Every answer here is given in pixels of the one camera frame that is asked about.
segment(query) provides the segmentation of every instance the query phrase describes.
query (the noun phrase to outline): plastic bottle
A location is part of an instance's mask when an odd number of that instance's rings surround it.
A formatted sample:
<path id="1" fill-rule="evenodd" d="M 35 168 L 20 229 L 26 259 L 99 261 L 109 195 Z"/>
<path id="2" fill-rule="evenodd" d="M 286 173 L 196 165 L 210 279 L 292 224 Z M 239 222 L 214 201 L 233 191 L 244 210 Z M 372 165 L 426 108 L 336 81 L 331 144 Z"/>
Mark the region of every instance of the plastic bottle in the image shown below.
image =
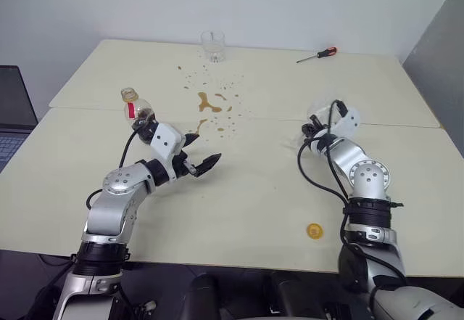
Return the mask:
<path id="1" fill-rule="evenodd" d="M 148 120 L 151 115 L 154 115 L 152 106 L 144 99 L 139 99 L 137 92 L 133 88 L 124 88 L 121 90 L 121 96 L 125 102 L 124 114 L 125 119 L 130 126 L 143 123 Z"/>

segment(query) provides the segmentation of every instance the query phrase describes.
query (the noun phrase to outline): screwdriver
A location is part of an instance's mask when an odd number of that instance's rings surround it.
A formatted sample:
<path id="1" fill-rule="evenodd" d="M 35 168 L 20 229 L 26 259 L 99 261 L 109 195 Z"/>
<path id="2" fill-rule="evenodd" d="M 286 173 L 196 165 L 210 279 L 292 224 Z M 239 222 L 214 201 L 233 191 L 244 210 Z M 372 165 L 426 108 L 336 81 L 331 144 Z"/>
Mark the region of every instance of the screwdriver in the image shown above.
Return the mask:
<path id="1" fill-rule="evenodd" d="M 336 53 L 336 47 L 331 46 L 330 48 L 327 48 L 326 50 L 318 52 L 317 54 L 314 54 L 311 57 L 307 57 L 306 59 L 298 60 L 297 64 L 299 64 L 300 62 L 312 59 L 313 57 L 317 57 L 318 59 L 320 59 L 321 57 L 331 57 L 332 55 L 335 55 L 335 53 Z"/>

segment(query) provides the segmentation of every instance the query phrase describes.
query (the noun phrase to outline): gray partition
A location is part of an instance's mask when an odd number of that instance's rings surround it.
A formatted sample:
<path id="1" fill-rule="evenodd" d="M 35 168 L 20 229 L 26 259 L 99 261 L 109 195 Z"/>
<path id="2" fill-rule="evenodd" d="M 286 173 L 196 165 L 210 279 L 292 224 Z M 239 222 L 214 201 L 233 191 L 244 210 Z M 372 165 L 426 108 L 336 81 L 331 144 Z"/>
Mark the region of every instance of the gray partition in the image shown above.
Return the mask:
<path id="1" fill-rule="evenodd" d="M 403 67 L 464 157 L 464 0 L 443 3 Z"/>

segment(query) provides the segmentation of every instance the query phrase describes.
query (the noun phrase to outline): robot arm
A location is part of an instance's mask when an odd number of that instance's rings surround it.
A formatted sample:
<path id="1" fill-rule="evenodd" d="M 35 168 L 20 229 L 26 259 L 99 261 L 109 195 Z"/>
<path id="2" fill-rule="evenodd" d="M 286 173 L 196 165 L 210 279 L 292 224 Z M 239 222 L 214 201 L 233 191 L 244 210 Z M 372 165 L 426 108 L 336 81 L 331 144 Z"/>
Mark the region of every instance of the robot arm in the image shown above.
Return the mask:
<path id="1" fill-rule="evenodd" d="M 114 313 L 121 302 L 113 295 L 119 292 L 124 299 L 120 289 L 122 267 L 129 258 L 127 244 L 140 204 L 157 186 L 174 182 L 188 173 L 198 177 L 211 169 L 221 156 L 211 155 L 195 166 L 187 160 L 182 148 L 198 135 L 183 135 L 154 119 L 137 130 L 145 141 L 151 139 L 155 158 L 118 168 L 105 176 L 101 194 L 88 213 L 75 266 L 67 275 L 54 320 L 82 319 L 81 309 L 87 309 L 92 302 L 99 309 L 96 313 Z M 82 297 L 87 295 L 100 297 L 83 303 Z"/>
<path id="2" fill-rule="evenodd" d="M 339 273 L 343 286 L 360 295 L 369 304 L 376 319 L 438 320 L 462 319 L 464 311 L 431 291 L 405 285 L 405 269 L 397 245 L 397 233 L 391 229 L 391 208 L 402 206 L 390 200 L 388 168 L 369 158 L 350 141 L 360 124 L 359 114 L 341 101 L 336 102 L 338 121 L 328 126 L 316 115 L 302 126 L 311 140 L 311 152 L 327 157 L 351 186 L 344 208 L 341 228 L 344 245 L 339 255 Z"/>

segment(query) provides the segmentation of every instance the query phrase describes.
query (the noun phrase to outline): red screwdriver handle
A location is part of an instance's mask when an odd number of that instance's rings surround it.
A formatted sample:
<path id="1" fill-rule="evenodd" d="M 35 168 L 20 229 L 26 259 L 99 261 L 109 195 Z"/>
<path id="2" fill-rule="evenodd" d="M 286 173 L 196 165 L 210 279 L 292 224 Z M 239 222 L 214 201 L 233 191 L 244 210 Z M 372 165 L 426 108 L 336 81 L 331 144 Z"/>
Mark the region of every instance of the red screwdriver handle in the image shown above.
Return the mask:
<path id="1" fill-rule="evenodd" d="M 320 59 L 321 57 L 331 57 L 332 55 L 335 55 L 335 53 L 336 47 L 332 46 L 330 48 L 327 48 L 326 50 L 318 52 L 318 58 Z"/>

